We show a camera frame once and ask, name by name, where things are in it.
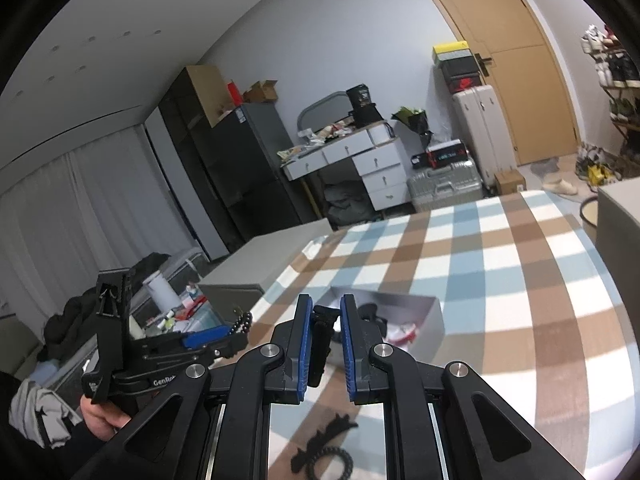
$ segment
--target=open box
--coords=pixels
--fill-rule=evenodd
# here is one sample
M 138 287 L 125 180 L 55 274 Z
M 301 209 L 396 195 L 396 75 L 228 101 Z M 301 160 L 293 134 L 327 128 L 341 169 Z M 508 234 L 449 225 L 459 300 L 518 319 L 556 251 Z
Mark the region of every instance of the open box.
M 402 348 L 405 348 L 416 361 L 430 363 L 434 359 L 444 338 L 444 321 L 438 298 L 332 286 L 316 300 L 316 304 L 340 308 L 340 298 L 344 294 L 353 294 L 356 306 L 375 303 L 378 306 L 378 317 L 385 318 L 390 324 L 415 323 L 415 340 Z M 342 346 L 339 343 L 331 343 L 327 362 L 335 366 L 344 366 Z

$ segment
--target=white suitcase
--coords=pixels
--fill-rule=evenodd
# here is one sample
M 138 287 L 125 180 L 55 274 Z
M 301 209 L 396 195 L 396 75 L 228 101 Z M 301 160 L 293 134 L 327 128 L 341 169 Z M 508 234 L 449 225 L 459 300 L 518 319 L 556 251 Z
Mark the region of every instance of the white suitcase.
M 487 186 L 499 171 L 516 169 L 507 121 L 492 86 L 478 86 L 453 95 L 462 123 L 460 138 L 475 156 Z

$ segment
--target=slipper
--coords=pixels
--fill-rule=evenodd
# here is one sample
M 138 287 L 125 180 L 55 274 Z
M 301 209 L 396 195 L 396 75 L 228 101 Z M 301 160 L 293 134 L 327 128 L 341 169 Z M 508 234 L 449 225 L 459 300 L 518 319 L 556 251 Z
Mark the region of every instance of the slipper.
M 564 178 L 556 182 L 542 185 L 542 189 L 558 195 L 577 195 L 578 188 L 567 182 Z

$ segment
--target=checkered tablecloth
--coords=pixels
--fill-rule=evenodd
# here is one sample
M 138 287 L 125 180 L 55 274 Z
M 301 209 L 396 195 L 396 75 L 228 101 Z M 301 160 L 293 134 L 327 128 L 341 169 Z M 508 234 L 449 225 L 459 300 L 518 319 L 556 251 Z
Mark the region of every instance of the checkered tablecloth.
M 256 304 L 252 346 L 330 286 L 436 296 L 433 364 L 469 363 L 588 479 L 616 477 L 640 441 L 640 358 L 611 276 L 562 200 L 531 191 L 356 226 L 310 243 Z M 272 406 L 269 478 L 335 413 L 354 479 L 385 478 L 382 407 L 348 402 L 328 367 L 301 406 Z M 338 463 L 317 474 L 337 478 Z

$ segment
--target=human hand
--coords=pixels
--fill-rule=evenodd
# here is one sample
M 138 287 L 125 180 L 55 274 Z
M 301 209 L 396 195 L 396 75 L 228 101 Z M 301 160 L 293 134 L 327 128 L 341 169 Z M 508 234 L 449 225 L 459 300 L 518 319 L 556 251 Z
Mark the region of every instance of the human hand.
M 85 396 L 80 399 L 80 410 L 89 431 L 105 442 L 115 435 L 115 430 L 120 430 L 131 420 L 113 402 L 92 404 L 91 399 Z

